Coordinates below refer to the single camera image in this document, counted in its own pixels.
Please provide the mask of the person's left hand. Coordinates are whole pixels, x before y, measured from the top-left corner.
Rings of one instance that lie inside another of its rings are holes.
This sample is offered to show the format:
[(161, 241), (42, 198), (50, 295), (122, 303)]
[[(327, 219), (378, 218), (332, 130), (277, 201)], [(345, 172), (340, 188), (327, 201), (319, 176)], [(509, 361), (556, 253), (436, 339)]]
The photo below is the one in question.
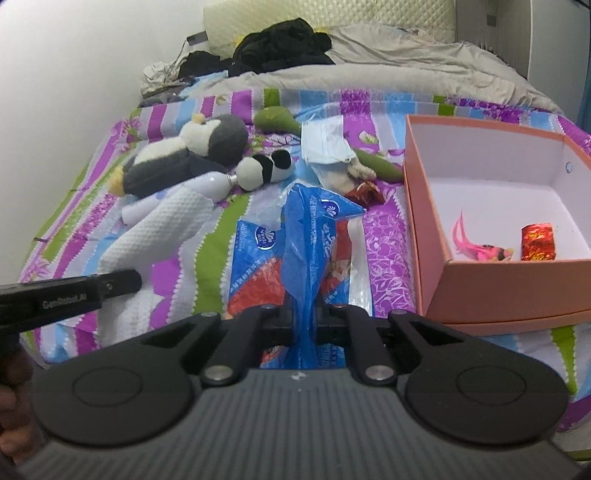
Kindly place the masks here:
[(21, 345), (1, 359), (1, 454), (20, 464), (44, 443), (31, 405), (33, 365)]

